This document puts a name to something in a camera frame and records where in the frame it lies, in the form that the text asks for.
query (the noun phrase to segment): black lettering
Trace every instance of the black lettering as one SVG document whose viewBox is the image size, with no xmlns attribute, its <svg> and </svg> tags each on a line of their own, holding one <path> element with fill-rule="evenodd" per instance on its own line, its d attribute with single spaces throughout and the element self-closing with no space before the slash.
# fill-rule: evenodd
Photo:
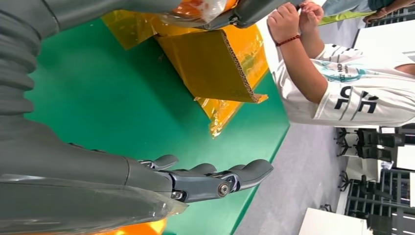
<svg viewBox="0 0 415 235">
<path fill-rule="evenodd" d="M 337 64 L 337 71 L 338 72 L 343 72 L 343 65 L 342 64 Z"/>
<path fill-rule="evenodd" d="M 365 98 L 367 95 L 368 95 L 369 93 L 368 92 L 365 92 L 365 91 L 363 91 L 363 96 L 362 96 L 362 98 Z M 368 100 L 378 100 L 379 99 L 379 97 L 377 97 L 377 96 L 372 96 L 372 97 L 369 97 L 368 98 Z"/>
<path fill-rule="evenodd" d="M 368 114 L 373 114 L 375 112 L 376 109 L 376 102 L 369 102 L 369 101 L 362 101 L 360 103 L 358 112 L 361 112 L 363 110 L 363 106 L 368 105 L 369 106 L 369 110 L 368 110 Z"/>
<path fill-rule="evenodd" d="M 350 98 L 350 95 L 349 95 L 349 94 L 346 94 L 346 92 L 347 92 L 348 90 L 351 90 L 351 86 L 346 86 L 346 87 L 343 87 L 343 88 L 342 88 L 342 91 L 340 91 L 340 95 L 341 95 L 343 98 L 349 99 L 349 98 Z"/>
<path fill-rule="evenodd" d="M 348 102 L 349 102 L 348 99 L 338 99 L 337 103 L 336 103 L 336 106 L 334 106 L 334 109 L 341 109 L 343 103 L 348 103 Z"/>
</svg>

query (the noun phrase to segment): metal screw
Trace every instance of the metal screw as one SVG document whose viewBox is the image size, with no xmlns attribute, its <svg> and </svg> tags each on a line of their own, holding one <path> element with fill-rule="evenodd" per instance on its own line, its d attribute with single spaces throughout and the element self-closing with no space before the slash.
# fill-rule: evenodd
<svg viewBox="0 0 415 235">
<path fill-rule="evenodd" d="M 183 197 L 183 193 L 181 192 L 172 192 L 171 193 L 171 198 L 174 200 L 180 200 Z"/>
<path fill-rule="evenodd" d="M 229 185 L 221 184 L 218 189 L 219 196 L 224 197 L 229 193 Z"/>
<path fill-rule="evenodd" d="M 212 25 L 207 23 L 206 25 L 203 26 L 203 28 L 205 28 L 205 30 L 210 30 L 212 28 Z"/>
<path fill-rule="evenodd" d="M 239 18 L 238 18 L 237 16 L 234 16 L 234 17 L 232 17 L 232 18 L 231 18 L 230 22 L 231 22 L 231 23 L 235 23 L 235 22 L 237 22 L 238 20 L 239 20 Z"/>
</svg>

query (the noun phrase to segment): white wall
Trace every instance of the white wall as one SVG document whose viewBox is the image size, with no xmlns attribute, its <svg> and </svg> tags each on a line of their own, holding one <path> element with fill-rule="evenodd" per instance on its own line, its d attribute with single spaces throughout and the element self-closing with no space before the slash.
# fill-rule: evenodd
<svg viewBox="0 0 415 235">
<path fill-rule="evenodd" d="M 362 28 L 355 48 L 361 50 L 391 49 L 399 52 L 415 51 L 415 21 Z"/>
<path fill-rule="evenodd" d="M 398 168 L 415 170 L 415 145 L 398 147 Z"/>
</svg>

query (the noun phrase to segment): cardboard flap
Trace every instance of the cardboard flap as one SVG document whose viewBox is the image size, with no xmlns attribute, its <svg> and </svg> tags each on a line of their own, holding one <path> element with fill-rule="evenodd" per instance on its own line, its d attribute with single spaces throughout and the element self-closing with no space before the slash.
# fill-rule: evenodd
<svg viewBox="0 0 415 235">
<path fill-rule="evenodd" d="M 223 30 L 158 37 L 195 97 L 257 103 Z"/>
</svg>

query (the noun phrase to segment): white table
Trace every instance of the white table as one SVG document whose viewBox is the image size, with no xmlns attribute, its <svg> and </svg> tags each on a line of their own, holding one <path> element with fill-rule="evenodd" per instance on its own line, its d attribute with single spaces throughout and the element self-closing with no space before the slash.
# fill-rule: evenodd
<svg viewBox="0 0 415 235">
<path fill-rule="evenodd" d="M 367 235 L 365 219 L 308 208 L 299 235 Z"/>
<path fill-rule="evenodd" d="M 415 145 L 398 147 L 396 166 L 402 169 L 415 170 Z"/>
</svg>

